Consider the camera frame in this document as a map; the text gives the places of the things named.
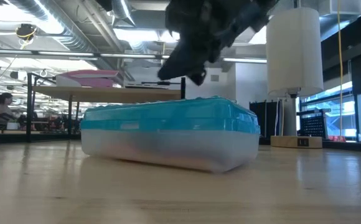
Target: person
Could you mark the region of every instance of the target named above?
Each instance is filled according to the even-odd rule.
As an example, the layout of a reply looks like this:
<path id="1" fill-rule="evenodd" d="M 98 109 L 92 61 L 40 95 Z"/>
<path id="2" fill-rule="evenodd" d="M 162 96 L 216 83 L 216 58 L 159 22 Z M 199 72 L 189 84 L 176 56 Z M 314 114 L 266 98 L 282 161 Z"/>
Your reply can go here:
<path id="1" fill-rule="evenodd" d="M 2 93 L 0 95 L 0 121 L 8 122 L 9 120 L 16 119 L 9 108 L 12 98 L 13 96 L 10 93 Z"/>

